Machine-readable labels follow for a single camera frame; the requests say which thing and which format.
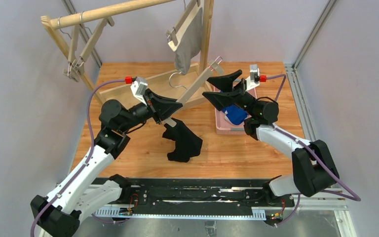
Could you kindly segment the black underwear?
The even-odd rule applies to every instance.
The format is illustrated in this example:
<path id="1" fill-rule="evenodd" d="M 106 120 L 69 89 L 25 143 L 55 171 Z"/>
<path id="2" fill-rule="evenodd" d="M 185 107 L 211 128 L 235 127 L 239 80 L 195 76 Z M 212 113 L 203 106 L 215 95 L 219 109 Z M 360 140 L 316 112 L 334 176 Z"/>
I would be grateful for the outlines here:
<path id="1" fill-rule="evenodd" d="M 175 142 L 174 151 L 167 154 L 169 161 L 189 162 L 192 157 L 201 153 L 203 140 L 196 136 L 181 120 L 172 118 L 174 127 L 165 124 L 162 137 Z"/>

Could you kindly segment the wooden clip hanger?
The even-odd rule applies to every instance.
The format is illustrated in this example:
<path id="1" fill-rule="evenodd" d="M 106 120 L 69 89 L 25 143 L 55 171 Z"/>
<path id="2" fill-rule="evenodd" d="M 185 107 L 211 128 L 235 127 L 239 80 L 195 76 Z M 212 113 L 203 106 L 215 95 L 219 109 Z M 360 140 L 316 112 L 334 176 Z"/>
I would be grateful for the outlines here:
<path id="1" fill-rule="evenodd" d="M 91 52 L 95 48 L 95 45 L 96 45 L 98 39 L 102 35 L 103 29 L 106 27 L 107 24 L 110 25 L 110 26 L 114 26 L 114 20 L 113 20 L 113 18 L 111 16 L 106 17 L 106 18 L 102 18 L 99 21 L 99 23 L 96 26 L 96 28 L 94 29 L 91 37 L 87 41 L 87 43 L 86 43 L 86 45 L 85 45 L 82 53 L 80 54 L 79 59 L 76 61 L 75 64 L 73 64 L 73 69 L 76 72 L 79 72 L 81 70 L 81 68 L 83 67 L 84 63 L 89 58 Z"/>

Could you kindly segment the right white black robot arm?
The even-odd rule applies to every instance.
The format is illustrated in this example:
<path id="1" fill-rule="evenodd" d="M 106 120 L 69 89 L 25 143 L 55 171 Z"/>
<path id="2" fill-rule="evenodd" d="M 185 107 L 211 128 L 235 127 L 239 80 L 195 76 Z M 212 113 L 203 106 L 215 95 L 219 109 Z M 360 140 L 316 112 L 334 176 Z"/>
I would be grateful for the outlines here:
<path id="1" fill-rule="evenodd" d="M 309 141 L 281 129 L 276 125 L 279 105 L 269 97 L 255 98 L 248 92 L 250 79 L 233 82 L 242 75 L 234 73 L 210 77 L 207 81 L 218 89 L 204 92 L 203 96 L 219 111 L 235 105 L 249 117 L 244 120 L 245 133 L 265 142 L 291 159 L 291 175 L 277 176 L 263 185 L 263 195 L 276 199 L 287 194 L 300 193 L 311 197 L 335 184 L 337 174 L 329 148 L 322 140 Z"/>

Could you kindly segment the wooden hanger with black underwear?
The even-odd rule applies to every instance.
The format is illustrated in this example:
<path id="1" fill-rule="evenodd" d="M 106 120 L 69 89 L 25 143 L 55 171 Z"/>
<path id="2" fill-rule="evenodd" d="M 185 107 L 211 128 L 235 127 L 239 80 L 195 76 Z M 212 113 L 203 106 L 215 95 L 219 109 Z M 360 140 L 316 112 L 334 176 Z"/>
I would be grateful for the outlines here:
<path id="1" fill-rule="evenodd" d="M 197 97 L 194 100 L 191 100 L 191 97 L 199 90 L 199 88 L 204 87 L 207 80 L 212 76 L 213 72 L 217 72 L 219 75 L 224 74 L 224 69 L 221 67 L 220 63 L 223 61 L 222 56 L 218 56 L 215 60 L 211 60 L 207 62 L 207 66 L 201 71 L 201 66 L 198 64 L 198 77 L 194 80 L 194 82 L 189 85 L 188 87 L 185 87 L 184 85 L 172 85 L 171 78 L 174 75 L 183 75 L 182 72 L 173 72 L 168 79 L 169 86 L 172 88 L 179 88 L 183 87 L 185 89 L 185 92 L 176 100 L 177 103 L 181 103 L 182 107 L 178 109 L 184 110 L 189 107 L 192 107 L 194 105 L 197 105 L 200 102 L 199 100 L 203 100 L 200 97 Z"/>

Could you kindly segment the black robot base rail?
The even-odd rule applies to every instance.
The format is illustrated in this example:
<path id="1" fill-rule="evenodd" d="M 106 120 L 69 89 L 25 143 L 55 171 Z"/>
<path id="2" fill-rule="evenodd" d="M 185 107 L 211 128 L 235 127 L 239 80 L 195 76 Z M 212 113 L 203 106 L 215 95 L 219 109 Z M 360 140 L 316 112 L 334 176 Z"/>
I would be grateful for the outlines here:
<path id="1" fill-rule="evenodd" d="M 265 211 L 294 207 L 291 195 L 267 199 L 264 179 L 131 178 L 129 197 L 121 197 L 95 212 L 120 218 L 127 208 L 137 218 L 263 219 Z"/>

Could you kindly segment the blue white underwear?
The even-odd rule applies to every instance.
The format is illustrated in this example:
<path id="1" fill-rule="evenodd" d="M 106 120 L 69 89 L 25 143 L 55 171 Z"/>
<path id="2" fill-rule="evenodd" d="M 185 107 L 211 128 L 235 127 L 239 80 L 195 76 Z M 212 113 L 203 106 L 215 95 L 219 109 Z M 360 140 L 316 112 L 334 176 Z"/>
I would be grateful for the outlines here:
<path id="1" fill-rule="evenodd" d="M 248 113 L 237 105 L 225 107 L 221 112 L 224 114 L 225 121 L 235 126 L 241 125 L 248 117 Z"/>

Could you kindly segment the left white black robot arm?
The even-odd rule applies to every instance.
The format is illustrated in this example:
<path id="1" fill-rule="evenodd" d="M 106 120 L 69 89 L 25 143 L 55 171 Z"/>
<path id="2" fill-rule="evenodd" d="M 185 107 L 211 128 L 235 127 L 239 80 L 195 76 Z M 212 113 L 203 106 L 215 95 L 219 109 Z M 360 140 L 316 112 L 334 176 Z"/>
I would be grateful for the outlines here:
<path id="1" fill-rule="evenodd" d="M 161 123 L 183 104 L 177 99 L 159 96 L 146 89 L 142 102 L 127 109 L 118 100 L 106 101 L 101 107 L 101 130 L 92 136 L 91 146 L 74 170 L 46 196 L 31 201 L 34 221 L 30 235 L 40 226 L 53 237 L 71 237 L 80 224 L 105 204 L 130 194 L 126 178 L 115 175 L 98 189 L 84 194 L 97 175 L 123 152 L 128 134 L 147 120 Z"/>

